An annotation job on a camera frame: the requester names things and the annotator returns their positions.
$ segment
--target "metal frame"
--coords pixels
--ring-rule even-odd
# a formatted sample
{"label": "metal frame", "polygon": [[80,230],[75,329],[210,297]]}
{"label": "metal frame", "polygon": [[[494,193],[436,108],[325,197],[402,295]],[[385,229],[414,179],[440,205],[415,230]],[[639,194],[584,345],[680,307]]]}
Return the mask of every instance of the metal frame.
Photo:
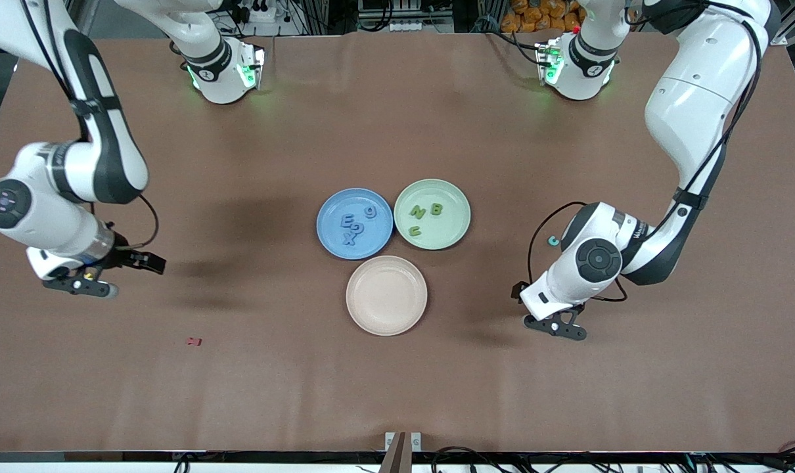
{"label": "metal frame", "polygon": [[[367,471],[374,473],[409,473],[409,471],[429,471],[430,464],[428,461],[416,464],[415,468],[410,469],[410,460],[412,456],[401,455],[398,457],[394,455],[394,460],[398,462],[390,462],[386,458],[380,462],[364,462],[352,460],[342,464],[323,464],[323,463],[262,463],[262,462],[217,462],[217,461],[191,461],[190,471],[195,473],[299,473],[307,471],[308,473],[361,473]],[[464,460],[458,462],[447,461],[445,464],[439,463],[440,471],[447,473],[469,473],[470,471],[480,471],[482,473],[497,472],[497,469],[489,464],[476,463],[472,468],[470,464],[463,463]],[[620,463],[614,461],[611,467],[619,469]],[[625,463],[622,462],[622,470],[626,472],[635,473],[665,473],[669,469],[672,471],[680,471],[679,464],[669,462],[669,469],[666,469],[659,463]],[[538,471],[546,471],[549,468],[555,467],[556,463],[532,463],[532,467]],[[762,464],[729,464],[734,471],[738,473],[766,473],[772,471],[780,473],[780,470],[773,470]],[[0,473],[88,473],[88,471],[98,471],[100,473],[161,473],[162,471],[172,471],[175,466],[175,461],[113,461],[112,458],[105,458],[103,461],[42,461],[42,462],[26,462],[20,460],[0,461]],[[500,464],[505,470],[516,471],[515,467],[511,464]],[[707,473],[707,465],[697,465],[697,471]],[[596,473],[600,469],[594,467],[592,464],[562,464],[557,467],[559,473]],[[715,471],[729,471],[724,464],[715,464]]]}
{"label": "metal frame", "polygon": [[795,36],[793,36],[788,41],[786,40],[786,35],[792,32],[795,29],[795,2],[789,6],[783,15],[780,17],[780,29],[777,30],[777,34],[774,35],[774,38],[771,40],[771,44],[773,45],[784,45],[784,44],[793,44],[795,41]]}

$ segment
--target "green plate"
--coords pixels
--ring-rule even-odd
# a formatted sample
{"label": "green plate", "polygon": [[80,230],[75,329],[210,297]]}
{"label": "green plate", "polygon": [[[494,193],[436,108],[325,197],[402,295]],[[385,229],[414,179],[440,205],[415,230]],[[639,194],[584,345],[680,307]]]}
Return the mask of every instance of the green plate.
{"label": "green plate", "polygon": [[470,204],[455,185],[441,179],[411,183],[397,197],[395,226],[412,245],[440,250],[454,245],[470,225]]}

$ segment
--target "brown table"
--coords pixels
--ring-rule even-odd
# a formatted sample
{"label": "brown table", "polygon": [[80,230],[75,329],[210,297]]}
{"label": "brown table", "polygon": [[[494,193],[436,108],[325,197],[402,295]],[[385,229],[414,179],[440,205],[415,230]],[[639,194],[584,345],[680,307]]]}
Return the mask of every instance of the brown table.
{"label": "brown table", "polygon": [[[116,300],[40,287],[0,235],[0,450],[426,448],[776,450],[795,438],[795,75],[782,48],[719,185],[664,284],[593,302],[570,342],[509,299],[551,210],[605,200],[657,222],[676,170],[643,123],[677,50],[630,35],[614,81],[570,102],[481,35],[278,39],[265,90],[209,104],[164,40],[100,42],[152,176],[164,276],[112,270]],[[31,141],[74,136],[49,73],[22,64],[0,113],[0,176]],[[358,261],[314,219],[338,189],[394,203],[441,177],[472,202],[462,242],[381,254],[421,269],[430,303],[394,338],[344,307]],[[130,240],[142,203],[98,206]],[[539,271],[558,250],[542,243]],[[202,346],[185,344],[188,336]]]}

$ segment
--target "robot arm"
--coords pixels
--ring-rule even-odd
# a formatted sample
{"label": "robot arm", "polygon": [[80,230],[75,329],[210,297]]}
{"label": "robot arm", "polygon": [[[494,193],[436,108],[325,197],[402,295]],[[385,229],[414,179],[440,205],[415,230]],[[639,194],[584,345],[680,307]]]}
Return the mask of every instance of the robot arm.
{"label": "robot arm", "polygon": [[220,36],[205,13],[222,0],[116,0],[159,27],[187,62],[193,86],[214,104],[229,104],[260,86],[263,50]]}
{"label": "robot arm", "polygon": [[[20,150],[0,179],[0,233],[30,246],[30,263],[46,287],[73,294],[115,296],[112,285],[97,281],[107,267],[163,272],[164,260],[128,248],[126,239],[80,206],[127,204],[148,182],[97,48],[61,0],[0,2],[0,48],[55,69],[87,135]],[[85,282],[70,276],[73,269]]]}
{"label": "robot arm", "polygon": [[[614,12],[607,15],[606,21],[615,24],[623,18],[624,6],[615,0],[607,1]],[[655,6],[660,12],[674,12],[683,1],[646,0],[644,12]],[[680,12],[671,22],[659,23],[662,31],[668,30],[680,44],[679,53],[646,105],[647,128],[679,170],[679,186],[664,221],[653,228],[604,202],[582,207],[564,231],[562,255],[538,281],[520,293],[530,312],[524,318],[527,327],[582,339],[584,330],[574,321],[565,323],[560,315],[578,315],[588,299],[619,275],[645,285],[662,282],[673,271],[724,162],[725,117],[748,87],[768,42],[764,24],[770,4],[766,0],[730,3],[746,14],[695,3],[697,11],[692,14]],[[658,15],[646,13],[650,18]],[[551,86],[574,99],[592,97],[606,82],[602,76],[610,72],[603,68],[589,77],[587,69],[593,66],[576,59],[575,48],[591,42],[592,36],[586,33],[590,25],[587,20],[581,28],[584,40],[568,38],[560,46],[561,61],[569,59],[569,63],[561,70],[556,67],[556,83],[547,77]],[[610,30],[623,31],[616,25]],[[600,37],[608,36],[603,32]],[[608,46],[614,47],[617,38],[618,35],[610,37],[607,44],[589,47],[607,51],[611,49]]]}

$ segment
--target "green led light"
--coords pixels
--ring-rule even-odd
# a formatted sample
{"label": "green led light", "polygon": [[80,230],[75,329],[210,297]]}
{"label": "green led light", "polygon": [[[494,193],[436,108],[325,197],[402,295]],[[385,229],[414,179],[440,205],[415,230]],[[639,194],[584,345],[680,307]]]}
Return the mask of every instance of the green led light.
{"label": "green led light", "polygon": [[605,85],[608,83],[608,81],[610,81],[610,72],[614,69],[614,64],[616,64],[616,62],[611,62],[610,66],[608,66],[608,70],[605,71],[605,79],[602,81],[602,85]]}
{"label": "green led light", "polygon": [[197,83],[196,76],[193,75],[193,71],[191,71],[190,66],[187,66],[187,72],[190,74],[190,78],[193,79],[194,89],[199,90],[199,83]]}
{"label": "green led light", "polygon": [[245,87],[254,87],[254,84],[256,84],[256,79],[254,78],[253,69],[250,69],[247,66],[239,66],[237,68],[237,72],[239,72],[240,77],[242,78],[242,84],[244,84]]}
{"label": "green led light", "polygon": [[564,58],[559,57],[558,62],[547,70],[547,83],[554,84],[558,81],[560,70],[564,67]]}

